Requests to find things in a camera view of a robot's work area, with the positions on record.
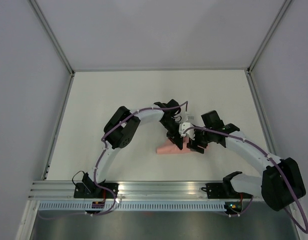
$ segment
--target robotic arm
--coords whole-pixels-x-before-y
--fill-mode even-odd
[[[229,174],[223,178],[223,186],[228,196],[236,193],[247,193],[262,197],[275,211],[281,210],[294,202],[281,174],[269,161],[269,158],[283,171],[296,197],[300,198],[305,195],[299,168],[293,159],[281,159],[270,153],[264,155],[265,151],[253,145],[237,126],[232,123],[225,125],[216,111],[201,116],[205,124],[204,127],[194,126],[190,122],[190,116],[186,117],[185,122],[177,123],[174,117],[179,113],[180,105],[173,99],[169,103],[156,102],[152,106],[137,110],[134,113],[131,113],[124,106],[120,107],[104,128],[105,135],[102,140],[106,149],[103,152],[104,154],[100,156],[101,160],[98,159],[97,168],[93,168],[84,174],[83,189],[76,191],[87,193],[89,198],[97,198],[100,190],[96,187],[94,180],[99,184],[105,182],[106,173],[115,156],[120,149],[129,144],[138,126],[159,121],[167,129],[167,137],[180,149],[183,148],[183,137],[189,137],[187,144],[189,149],[201,154],[204,153],[204,149],[209,143],[221,144],[239,154],[262,176],[252,177],[240,171]]]

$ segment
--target pink towel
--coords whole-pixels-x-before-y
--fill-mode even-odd
[[[178,154],[178,153],[190,153],[191,150],[187,148],[188,137],[184,137],[183,139],[183,150],[180,150],[175,144],[171,142],[171,140],[167,139],[167,141],[159,146],[156,151],[157,154]]]

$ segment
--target folded cloth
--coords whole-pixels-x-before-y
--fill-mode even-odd
[[[157,154],[179,154],[179,153],[190,153],[191,150],[187,148],[188,137],[183,138],[183,149],[180,150],[175,144],[171,142],[171,140],[167,139],[167,141],[159,146],[156,151]]]

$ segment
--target gray floor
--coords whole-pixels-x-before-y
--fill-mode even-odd
[[[43,211],[54,217],[68,211]],[[35,240],[291,240],[298,239],[284,211],[253,203],[240,218],[213,212],[116,211],[104,216],[77,215],[57,220],[36,219]]]

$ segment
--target white table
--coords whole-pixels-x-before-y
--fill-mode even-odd
[[[118,107],[140,109],[171,99],[188,100],[194,123],[200,126],[200,115],[217,110],[225,124],[237,125],[266,149],[243,70],[77,72],[47,179],[71,180],[77,171],[94,167],[103,147],[104,126]],[[139,127],[117,155],[107,180],[209,181],[233,171],[258,175],[237,154],[215,143],[205,154],[157,155],[166,132],[159,122]]]

